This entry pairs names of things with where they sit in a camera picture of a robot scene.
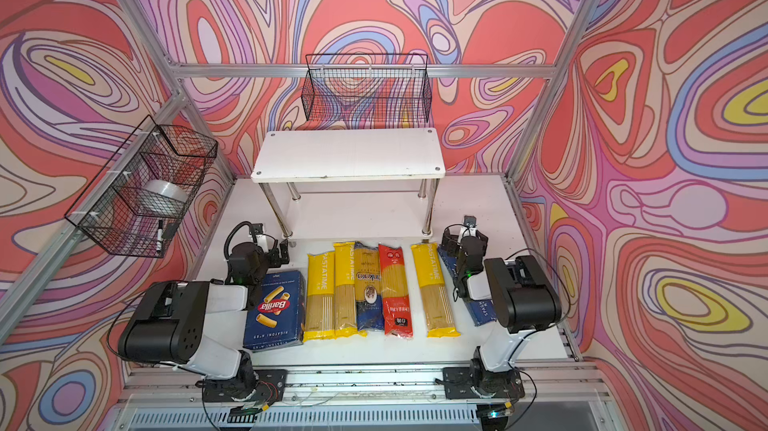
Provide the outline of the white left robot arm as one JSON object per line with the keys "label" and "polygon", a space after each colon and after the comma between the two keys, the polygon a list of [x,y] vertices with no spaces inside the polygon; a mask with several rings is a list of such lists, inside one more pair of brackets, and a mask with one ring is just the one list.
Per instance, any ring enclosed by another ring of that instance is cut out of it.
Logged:
{"label": "white left robot arm", "polygon": [[265,252],[240,243],[227,257],[222,282],[164,281],[150,286],[122,331],[117,355],[129,362],[177,366],[208,380],[250,381],[250,355],[204,331],[213,314],[250,311],[260,298],[267,271],[290,262],[289,244],[277,241]]}

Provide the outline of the white two-tier shelf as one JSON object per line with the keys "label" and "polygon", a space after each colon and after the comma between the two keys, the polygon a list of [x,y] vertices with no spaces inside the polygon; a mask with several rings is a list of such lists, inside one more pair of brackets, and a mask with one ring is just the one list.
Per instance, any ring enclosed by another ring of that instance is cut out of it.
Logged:
{"label": "white two-tier shelf", "polygon": [[446,175],[433,128],[276,131],[251,179],[294,240],[427,238]]}

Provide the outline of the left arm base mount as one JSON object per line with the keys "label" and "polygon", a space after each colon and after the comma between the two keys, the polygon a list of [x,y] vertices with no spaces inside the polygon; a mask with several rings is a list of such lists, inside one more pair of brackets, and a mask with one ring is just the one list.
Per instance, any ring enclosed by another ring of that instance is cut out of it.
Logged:
{"label": "left arm base mount", "polygon": [[195,385],[205,403],[274,404],[283,399],[288,371],[279,368],[255,369],[228,380],[201,379]]}

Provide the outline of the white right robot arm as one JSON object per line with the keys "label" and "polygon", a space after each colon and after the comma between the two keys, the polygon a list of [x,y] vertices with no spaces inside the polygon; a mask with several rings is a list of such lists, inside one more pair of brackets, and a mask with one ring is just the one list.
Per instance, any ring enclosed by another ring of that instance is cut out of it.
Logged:
{"label": "white right robot arm", "polygon": [[438,253],[447,260],[452,298],[486,303],[496,327],[474,352],[476,379],[510,373],[530,339],[564,317],[562,299],[530,247],[506,258],[488,257],[488,237],[475,226],[444,228]]}

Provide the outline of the blue Barilla spaghetti box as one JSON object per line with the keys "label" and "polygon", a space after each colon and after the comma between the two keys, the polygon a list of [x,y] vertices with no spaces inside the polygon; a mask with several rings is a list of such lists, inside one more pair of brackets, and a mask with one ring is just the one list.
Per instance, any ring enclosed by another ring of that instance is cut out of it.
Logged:
{"label": "blue Barilla spaghetti box", "polygon": [[[448,251],[444,249],[442,245],[438,246],[438,254],[448,270],[451,280],[456,281],[458,279],[457,274],[457,258],[450,255]],[[488,300],[469,300],[459,298],[456,291],[453,292],[454,297],[461,301],[467,309],[474,325],[476,327],[483,326],[487,323],[494,322],[496,320],[496,313],[492,306],[492,301]]]}

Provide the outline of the blue Barilla rigatoni box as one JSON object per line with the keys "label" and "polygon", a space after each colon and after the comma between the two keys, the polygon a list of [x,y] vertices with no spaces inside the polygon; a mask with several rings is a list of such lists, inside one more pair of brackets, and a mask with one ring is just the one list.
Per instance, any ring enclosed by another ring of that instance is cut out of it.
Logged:
{"label": "blue Barilla rigatoni box", "polygon": [[251,351],[301,345],[305,323],[305,278],[299,270],[268,273],[263,296],[249,311],[243,347]]}

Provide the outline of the silver tape roll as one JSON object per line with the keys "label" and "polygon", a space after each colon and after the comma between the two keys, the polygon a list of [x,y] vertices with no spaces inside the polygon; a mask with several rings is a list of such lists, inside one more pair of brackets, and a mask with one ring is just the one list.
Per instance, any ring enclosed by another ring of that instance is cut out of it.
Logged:
{"label": "silver tape roll", "polygon": [[144,190],[178,202],[186,202],[188,193],[172,182],[153,179],[144,185]]}

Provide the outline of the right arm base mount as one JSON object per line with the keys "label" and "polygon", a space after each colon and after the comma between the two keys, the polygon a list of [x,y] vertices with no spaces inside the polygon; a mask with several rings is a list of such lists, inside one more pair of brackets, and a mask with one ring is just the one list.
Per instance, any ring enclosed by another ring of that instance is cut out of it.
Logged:
{"label": "right arm base mount", "polygon": [[435,379],[449,400],[505,399],[512,403],[526,396],[523,380],[517,370],[490,372],[482,367],[444,367]]}

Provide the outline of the blue Ankara spaghetti bag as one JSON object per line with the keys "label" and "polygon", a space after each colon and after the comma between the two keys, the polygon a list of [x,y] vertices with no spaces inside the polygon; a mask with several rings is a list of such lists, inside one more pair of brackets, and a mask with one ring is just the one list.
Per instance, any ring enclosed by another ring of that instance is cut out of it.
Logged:
{"label": "blue Ankara spaghetti bag", "polygon": [[355,305],[357,329],[383,331],[379,251],[356,243],[354,246]]}

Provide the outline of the yellow pastatime bag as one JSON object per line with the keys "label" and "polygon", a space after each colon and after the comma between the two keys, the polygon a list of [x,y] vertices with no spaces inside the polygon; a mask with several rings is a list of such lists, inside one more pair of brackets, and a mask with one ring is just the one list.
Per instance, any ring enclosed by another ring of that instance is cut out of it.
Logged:
{"label": "yellow pastatime bag", "polygon": [[333,339],[335,254],[308,256],[304,341]]}
{"label": "yellow pastatime bag", "polygon": [[366,336],[357,326],[354,242],[334,244],[334,333],[336,338]]}
{"label": "yellow pastatime bag", "polygon": [[434,242],[413,244],[411,252],[425,314],[427,337],[459,337],[438,245]]}

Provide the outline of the red spaghetti bag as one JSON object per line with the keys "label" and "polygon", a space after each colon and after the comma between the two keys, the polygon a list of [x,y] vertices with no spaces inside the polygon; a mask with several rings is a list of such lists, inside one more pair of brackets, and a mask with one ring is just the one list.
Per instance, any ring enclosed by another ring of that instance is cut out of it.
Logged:
{"label": "red spaghetti bag", "polygon": [[403,339],[413,337],[409,289],[400,247],[378,245],[384,331]]}

